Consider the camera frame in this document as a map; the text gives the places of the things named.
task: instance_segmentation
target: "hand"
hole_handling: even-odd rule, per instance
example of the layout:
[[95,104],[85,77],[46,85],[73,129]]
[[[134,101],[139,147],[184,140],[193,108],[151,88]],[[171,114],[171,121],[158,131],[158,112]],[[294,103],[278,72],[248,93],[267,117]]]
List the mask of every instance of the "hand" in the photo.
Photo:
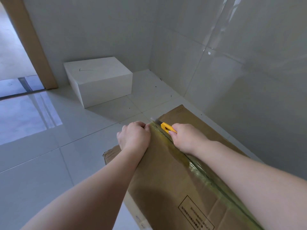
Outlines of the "hand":
[[121,150],[145,153],[150,142],[149,124],[137,121],[125,125],[117,133],[117,140]]
[[175,123],[172,126],[176,131],[169,131],[174,145],[182,152],[196,156],[199,147],[209,139],[191,124]]

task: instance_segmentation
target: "printed label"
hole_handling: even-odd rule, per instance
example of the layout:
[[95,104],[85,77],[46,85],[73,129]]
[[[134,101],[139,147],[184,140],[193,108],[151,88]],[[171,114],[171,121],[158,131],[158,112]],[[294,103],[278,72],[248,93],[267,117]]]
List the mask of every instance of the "printed label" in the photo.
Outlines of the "printed label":
[[207,219],[207,217],[201,212],[201,210],[195,205],[189,196],[185,197],[178,208],[190,222],[190,224],[194,227],[194,229],[214,229],[213,224]]

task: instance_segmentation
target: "gray wall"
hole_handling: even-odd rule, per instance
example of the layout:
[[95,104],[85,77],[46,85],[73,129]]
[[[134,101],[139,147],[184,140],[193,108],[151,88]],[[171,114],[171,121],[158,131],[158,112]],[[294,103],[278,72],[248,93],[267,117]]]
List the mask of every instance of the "gray wall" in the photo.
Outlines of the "gray wall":
[[24,0],[59,85],[63,62],[115,56],[147,69],[158,0]]
[[161,0],[150,69],[265,163],[307,179],[307,0]]

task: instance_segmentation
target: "person's left arm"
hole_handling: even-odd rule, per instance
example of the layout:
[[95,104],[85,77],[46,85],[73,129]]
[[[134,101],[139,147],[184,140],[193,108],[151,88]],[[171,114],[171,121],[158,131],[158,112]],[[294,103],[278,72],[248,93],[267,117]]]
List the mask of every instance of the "person's left arm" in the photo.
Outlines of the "person's left arm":
[[22,230],[112,229],[133,173],[149,142],[149,125],[138,121],[117,133],[121,152],[34,216]]

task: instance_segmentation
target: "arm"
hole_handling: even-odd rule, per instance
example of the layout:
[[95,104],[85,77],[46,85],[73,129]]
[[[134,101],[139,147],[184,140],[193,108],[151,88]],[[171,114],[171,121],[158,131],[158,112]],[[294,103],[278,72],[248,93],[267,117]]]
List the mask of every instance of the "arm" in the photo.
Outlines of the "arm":
[[174,124],[174,144],[206,163],[267,230],[307,229],[307,182],[208,140],[190,124]]
[[123,126],[122,151],[106,166],[53,200],[22,230],[112,229],[133,173],[150,142],[149,125]]

